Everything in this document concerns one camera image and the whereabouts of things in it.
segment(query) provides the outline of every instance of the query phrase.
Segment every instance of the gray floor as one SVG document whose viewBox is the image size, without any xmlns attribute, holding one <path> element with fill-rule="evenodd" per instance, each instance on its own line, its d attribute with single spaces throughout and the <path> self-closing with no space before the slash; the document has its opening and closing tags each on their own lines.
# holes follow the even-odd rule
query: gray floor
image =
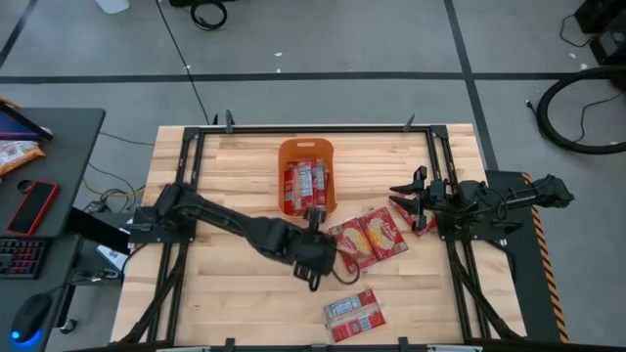
<svg viewBox="0 0 626 352">
<path fill-rule="evenodd" d="M 561 19 L 581 0 L 453 0 L 474 72 L 572 72 L 596 66 L 588 48 L 561 42 Z M 0 2 L 0 46 L 26 7 Z M 227 3 L 229 21 L 219 31 L 197 30 L 189 15 L 163 10 L 194 74 L 424 71 L 461 72 L 444 0 L 240 0 Z M 152 0 L 104 15 L 94 1 L 39 0 L 2 76 L 100 76 L 184 74 Z M 575 22 L 565 35 L 583 42 Z M 573 342 L 626 346 L 622 292 L 620 183 L 626 155 L 584 156 L 555 148 L 537 133 L 524 100 L 537 102 L 551 81 L 477 81 L 486 124 L 500 169 L 563 178 L 577 200 L 564 210 L 542 210 L 561 304 Z M 472 122 L 463 80 L 281 80 L 200 82 L 209 116 L 230 109 L 238 123 Z M 603 82 L 568 88 L 551 107 L 555 125 L 578 136 L 582 107 L 610 97 Z M 160 125 L 201 124 L 189 83 L 0 84 L 0 96 L 29 107 L 99 107 L 104 131 L 151 142 Z M 588 140 L 622 142 L 622 98 L 591 108 Z M 92 163 L 144 184 L 152 150 L 98 140 Z M 97 189 L 123 188 L 88 170 Z M 77 206 L 94 196 L 81 190 Z M 108 341 L 118 298 L 114 288 L 80 288 L 71 314 L 81 320 L 70 335 L 55 334 L 50 351 Z"/>
</svg>

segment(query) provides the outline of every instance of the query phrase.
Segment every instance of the orange plastic bin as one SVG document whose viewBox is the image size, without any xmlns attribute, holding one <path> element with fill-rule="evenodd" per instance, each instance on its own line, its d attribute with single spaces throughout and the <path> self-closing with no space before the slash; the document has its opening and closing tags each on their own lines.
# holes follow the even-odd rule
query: orange plastic bin
<svg viewBox="0 0 626 352">
<path fill-rule="evenodd" d="M 333 170 L 333 144 L 323 138 L 300 138 L 284 141 L 278 149 L 278 206 L 286 216 L 293 217 L 285 212 L 285 171 L 289 161 L 306 158 L 322 158 L 329 170 L 329 183 L 326 200 L 326 212 L 330 215 L 336 209 L 335 199 L 335 171 Z"/>
</svg>

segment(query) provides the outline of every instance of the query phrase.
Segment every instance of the blue light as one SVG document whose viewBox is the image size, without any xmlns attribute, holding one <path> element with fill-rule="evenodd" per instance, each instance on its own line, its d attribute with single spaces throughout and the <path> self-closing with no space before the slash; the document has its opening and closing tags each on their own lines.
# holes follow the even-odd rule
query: blue light
<svg viewBox="0 0 626 352">
<path fill-rule="evenodd" d="M 15 336 L 15 333 L 17 333 L 18 335 L 20 334 L 20 333 L 19 333 L 19 332 L 17 332 L 17 331 L 13 331 L 13 332 L 11 332 L 11 337 L 14 337 L 14 336 Z M 14 337 L 14 340 L 13 340 L 12 342 L 13 342 L 13 344 L 14 344 L 16 347 L 18 347 L 18 348 L 30 348 L 30 347 L 32 347 L 32 346 L 34 346 L 34 345 L 36 345 L 36 344 L 39 342 L 39 340 L 41 340 L 41 337 L 42 337 L 42 336 L 43 336 L 43 330 L 42 330 L 42 329 L 39 329 L 39 330 L 35 333 L 35 335 L 33 335 L 33 336 L 30 338 L 30 340 L 27 340 L 27 341 L 24 341 L 24 342 L 17 342 L 17 341 L 15 341 L 15 337 Z"/>
</svg>

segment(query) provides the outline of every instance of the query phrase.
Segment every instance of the computer mouse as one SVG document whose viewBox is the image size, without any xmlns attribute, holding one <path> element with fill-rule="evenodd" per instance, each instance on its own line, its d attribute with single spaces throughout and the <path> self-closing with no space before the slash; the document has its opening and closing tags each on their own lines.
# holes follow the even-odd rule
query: computer mouse
<svg viewBox="0 0 626 352">
<path fill-rule="evenodd" d="M 11 325 L 11 338 L 15 342 L 30 340 L 39 330 L 48 314 L 52 298 L 46 293 L 32 295 L 16 314 Z"/>
</svg>

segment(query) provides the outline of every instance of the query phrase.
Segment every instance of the laptop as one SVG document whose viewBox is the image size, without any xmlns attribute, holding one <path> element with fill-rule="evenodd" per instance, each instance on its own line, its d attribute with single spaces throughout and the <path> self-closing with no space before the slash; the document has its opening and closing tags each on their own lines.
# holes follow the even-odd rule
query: laptop
<svg viewBox="0 0 626 352">
<path fill-rule="evenodd" d="M 52 134 L 24 117 L 19 111 L 0 102 L 0 140 L 52 140 Z"/>
</svg>

